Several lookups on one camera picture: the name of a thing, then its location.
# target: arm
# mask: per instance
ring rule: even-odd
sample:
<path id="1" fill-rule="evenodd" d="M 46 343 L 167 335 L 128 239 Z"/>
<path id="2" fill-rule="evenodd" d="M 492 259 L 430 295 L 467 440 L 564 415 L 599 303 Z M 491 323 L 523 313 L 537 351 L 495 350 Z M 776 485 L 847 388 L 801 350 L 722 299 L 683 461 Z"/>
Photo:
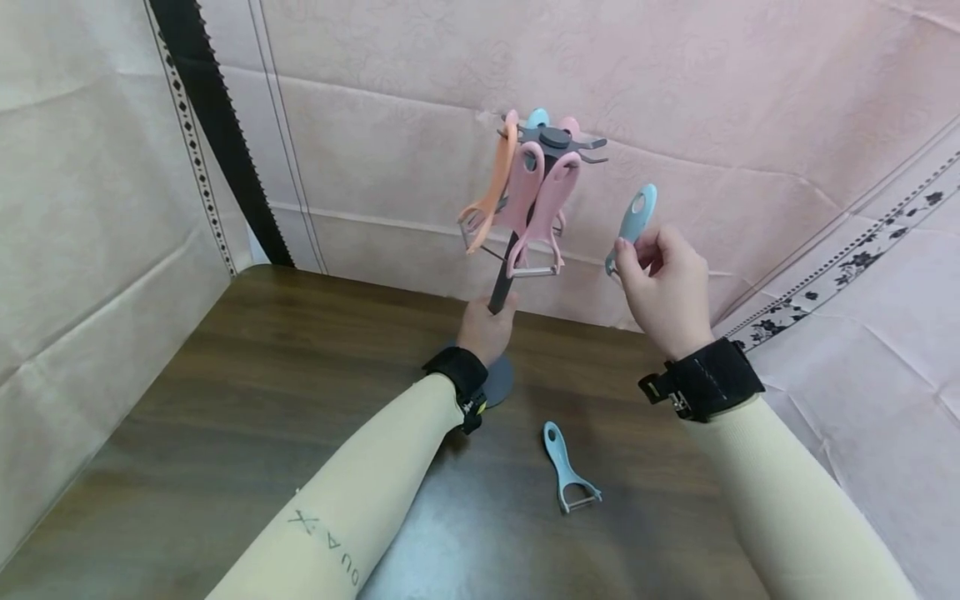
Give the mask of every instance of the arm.
<path id="1" fill-rule="evenodd" d="M 709 423 L 683 423 L 713 464 L 772 597 L 916 597 L 867 519 L 762 397 Z"/>
<path id="2" fill-rule="evenodd" d="M 457 346 L 490 365 L 510 339 L 516 297 L 496 316 L 468 306 Z M 434 373 L 356 431 L 280 510 L 208 600 L 354 598 L 399 531 L 444 435 L 464 422 Z"/>
<path id="3" fill-rule="evenodd" d="M 671 359 L 713 341 L 707 262 L 674 228 L 616 243 L 637 323 Z M 644 269 L 649 267 L 649 274 Z M 759 396 L 684 420 L 730 505 L 744 551 L 774 598 L 915 598 L 900 566 L 840 487 Z"/>

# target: beige arm sleeve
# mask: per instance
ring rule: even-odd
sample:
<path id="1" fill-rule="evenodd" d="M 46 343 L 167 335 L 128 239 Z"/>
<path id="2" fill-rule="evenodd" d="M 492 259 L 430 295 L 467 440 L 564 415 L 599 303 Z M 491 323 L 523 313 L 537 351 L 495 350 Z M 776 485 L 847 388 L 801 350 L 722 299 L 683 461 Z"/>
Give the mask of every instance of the beige arm sleeve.
<path id="1" fill-rule="evenodd" d="M 432 374 L 357 430 L 274 517 L 207 596 L 349 600 L 413 503 L 444 435 L 463 423 L 449 379 Z"/>
<path id="2" fill-rule="evenodd" d="M 867 519 L 762 397 L 684 426 L 713 463 L 773 598 L 916 598 Z"/>

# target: stand pole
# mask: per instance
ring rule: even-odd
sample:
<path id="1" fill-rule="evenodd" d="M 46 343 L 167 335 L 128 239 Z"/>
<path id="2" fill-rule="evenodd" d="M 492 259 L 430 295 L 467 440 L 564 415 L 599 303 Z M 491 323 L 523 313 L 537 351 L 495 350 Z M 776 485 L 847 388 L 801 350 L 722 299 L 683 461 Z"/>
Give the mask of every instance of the stand pole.
<path id="1" fill-rule="evenodd" d="M 546 179 L 550 175 L 553 165 L 557 164 L 557 159 L 552 156 L 546 156 L 543 161 L 544 174 Z M 530 225 L 530 219 L 534 216 L 534 206 L 537 201 L 530 203 L 530 210 L 527 211 L 527 225 Z M 516 231 L 510 234 L 510 243 L 507 244 L 507 250 L 503 253 L 503 262 L 500 263 L 500 273 L 496 276 L 496 283 L 493 285 L 493 293 L 490 296 L 490 304 L 487 304 L 487 310 L 496 315 L 503 310 L 503 304 L 507 301 L 507 295 L 510 294 L 510 287 L 514 284 L 512 277 L 507 277 L 507 260 L 510 258 L 510 252 L 513 251 L 516 241 L 519 239 Z"/>

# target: hand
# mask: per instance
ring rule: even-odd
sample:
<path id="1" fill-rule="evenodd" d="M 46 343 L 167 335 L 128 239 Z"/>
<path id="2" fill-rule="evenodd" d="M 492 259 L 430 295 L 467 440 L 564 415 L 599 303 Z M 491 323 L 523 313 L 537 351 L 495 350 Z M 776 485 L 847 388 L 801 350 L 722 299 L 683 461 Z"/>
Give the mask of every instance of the hand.
<path id="1" fill-rule="evenodd" d="M 670 226 L 643 232 L 634 246 L 617 239 L 616 270 L 630 312 L 670 360 L 715 340 L 710 332 L 707 262 Z M 649 275 L 644 269 L 650 267 Z"/>
<path id="2" fill-rule="evenodd" d="M 457 346 L 467 349 L 489 368 L 503 354 L 514 330 L 516 294 L 508 294 L 503 310 L 492 315 L 487 304 L 489 298 L 473 300 L 464 311 L 464 320 L 457 334 Z"/>

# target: left hand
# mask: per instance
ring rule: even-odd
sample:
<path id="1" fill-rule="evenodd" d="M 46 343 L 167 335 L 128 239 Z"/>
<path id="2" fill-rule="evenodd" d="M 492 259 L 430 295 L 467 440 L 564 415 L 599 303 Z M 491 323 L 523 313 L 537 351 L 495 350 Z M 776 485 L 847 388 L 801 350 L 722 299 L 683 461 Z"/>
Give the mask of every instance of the left hand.
<path id="1" fill-rule="evenodd" d="M 489 298 L 472 300 L 464 311 L 464 320 L 457 334 L 457 346 L 469 350 L 489 368 L 507 349 L 510 334 L 514 330 L 514 313 L 518 298 L 507 295 L 503 310 L 492 315 L 487 308 Z"/>

